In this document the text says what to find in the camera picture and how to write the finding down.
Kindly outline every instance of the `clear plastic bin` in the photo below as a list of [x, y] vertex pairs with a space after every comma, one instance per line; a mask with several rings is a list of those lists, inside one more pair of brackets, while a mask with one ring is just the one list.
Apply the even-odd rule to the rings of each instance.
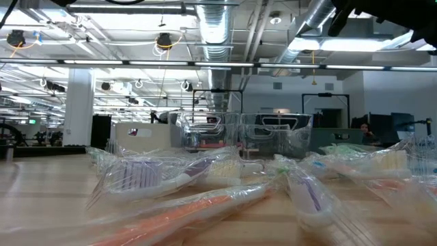
[[192, 112], [176, 113], [180, 129], [180, 146], [201, 150], [234, 146], [238, 140], [238, 113]]
[[302, 159], [309, 149], [312, 115], [243, 113], [240, 140], [244, 159], [272, 159], [274, 154]]

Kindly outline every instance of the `silver duct pipe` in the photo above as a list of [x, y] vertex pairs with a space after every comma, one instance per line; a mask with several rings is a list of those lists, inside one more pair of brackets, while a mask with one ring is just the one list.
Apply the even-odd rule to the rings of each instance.
[[[211, 44], [203, 48], [205, 60], [208, 62], [227, 62], [229, 48], [214, 47], [229, 42], [229, 30], [231, 24], [231, 8], [223, 5], [196, 5], [197, 15], [200, 20], [200, 34], [204, 44]], [[228, 70], [210, 69], [208, 71], [208, 84], [210, 89], [229, 89], [230, 80]], [[223, 101], [224, 94], [212, 94], [212, 109], [226, 108]]]
[[[308, 11], [304, 13], [305, 18], [303, 22], [299, 22], [296, 19], [293, 20], [293, 31], [289, 33], [293, 42], [294, 38], [301, 33], [307, 32], [311, 29], [321, 28], [324, 23], [335, 11], [335, 6], [331, 0], [313, 0], [308, 7]], [[290, 64], [298, 57], [301, 51], [286, 48], [282, 54], [275, 60], [275, 63]], [[290, 71], [284, 69], [274, 69], [271, 76], [277, 77], [285, 74], [290, 75]]]

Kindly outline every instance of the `computer monitor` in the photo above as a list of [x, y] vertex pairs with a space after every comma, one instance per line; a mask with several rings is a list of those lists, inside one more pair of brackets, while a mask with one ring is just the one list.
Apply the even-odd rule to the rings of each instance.
[[399, 139], [407, 139], [416, 131], [414, 126], [414, 116], [409, 113], [391, 113], [393, 118], [393, 128], [397, 132]]
[[409, 113], [391, 113], [393, 118], [393, 127], [396, 131], [406, 131], [413, 133], [416, 131], [414, 126], [414, 115]]
[[399, 142], [397, 131], [393, 127], [391, 115], [369, 114], [370, 130], [383, 144], [395, 144]]

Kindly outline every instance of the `wooden tabletop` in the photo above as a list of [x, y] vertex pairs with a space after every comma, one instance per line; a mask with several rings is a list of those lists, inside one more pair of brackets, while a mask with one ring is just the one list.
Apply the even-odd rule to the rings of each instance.
[[[0, 163], [0, 230], [67, 226], [109, 213], [85, 211], [98, 179], [85, 155], [15, 159]], [[432, 235], [403, 220], [370, 191], [348, 180], [326, 185], [348, 210], [359, 215], [368, 245], [436, 245]], [[194, 191], [184, 191], [174, 197]], [[326, 237], [299, 228], [284, 191], [231, 215], [182, 245], [356, 245], [336, 229]]]

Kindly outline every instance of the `pillar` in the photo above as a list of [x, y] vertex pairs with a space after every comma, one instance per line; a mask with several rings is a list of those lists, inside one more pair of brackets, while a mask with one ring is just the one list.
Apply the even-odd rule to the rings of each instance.
[[93, 70], [70, 69], [64, 121], [64, 146], [88, 146], [91, 143], [95, 85]]

